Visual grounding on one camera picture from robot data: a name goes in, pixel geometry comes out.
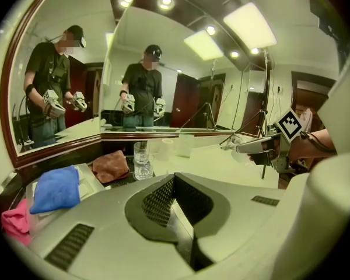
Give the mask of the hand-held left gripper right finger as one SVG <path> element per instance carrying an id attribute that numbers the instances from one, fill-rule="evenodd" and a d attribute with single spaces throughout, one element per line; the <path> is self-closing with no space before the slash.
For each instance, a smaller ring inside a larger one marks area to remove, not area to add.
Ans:
<path id="1" fill-rule="evenodd" d="M 218 263 L 233 254 L 272 216 L 284 190 L 225 183 L 196 177 L 196 181 L 221 193 L 230 203 L 226 223 L 214 236 L 194 239 L 194 228 L 179 203 L 174 201 L 176 250 L 195 270 Z"/>

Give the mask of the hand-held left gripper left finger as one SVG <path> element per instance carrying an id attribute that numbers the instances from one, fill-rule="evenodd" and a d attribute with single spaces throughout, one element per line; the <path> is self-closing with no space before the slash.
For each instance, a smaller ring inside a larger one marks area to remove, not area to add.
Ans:
<path id="1" fill-rule="evenodd" d="M 61 273 L 75 279 L 186 279 L 194 270 L 175 245 L 150 241 L 127 221 L 124 208 L 139 191 L 164 180 L 157 176 L 98 192 L 50 222 L 31 241 L 46 258 L 78 224 L 93 230 L 71 265 Z"/>

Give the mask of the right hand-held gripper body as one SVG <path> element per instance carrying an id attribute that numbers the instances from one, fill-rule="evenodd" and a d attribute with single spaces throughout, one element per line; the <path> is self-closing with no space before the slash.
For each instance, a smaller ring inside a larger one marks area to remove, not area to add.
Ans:
<path id="1" fill-rule="evenodd" d="M 268 153 L 271 165 L 278 173 L 292 171 L 289 150 L 293 140 L 300 135 L 303 127 L 299 117 L 290 108 L 267 129 L 266 141 L 262 143 L 263 151 Z"/>

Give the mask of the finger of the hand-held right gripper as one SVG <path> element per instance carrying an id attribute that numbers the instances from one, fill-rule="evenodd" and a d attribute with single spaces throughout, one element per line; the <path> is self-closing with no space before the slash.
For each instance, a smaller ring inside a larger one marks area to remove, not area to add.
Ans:
<path id="1" fill-rule="evenodd" d="M 270 155 L 268 152 L 249 154 L 250 159 L 258 166 L 259 165 L 270 166 L 271 159 L 269 156 Z"/>
<path id="2" fill-rule="evenodd" d="M 273 149 L 272 138 L 261 138 L 254 141 L 241 143 L 236 146 L 238 153 L 252 154 L 252 153 L 263 153 Z"/>

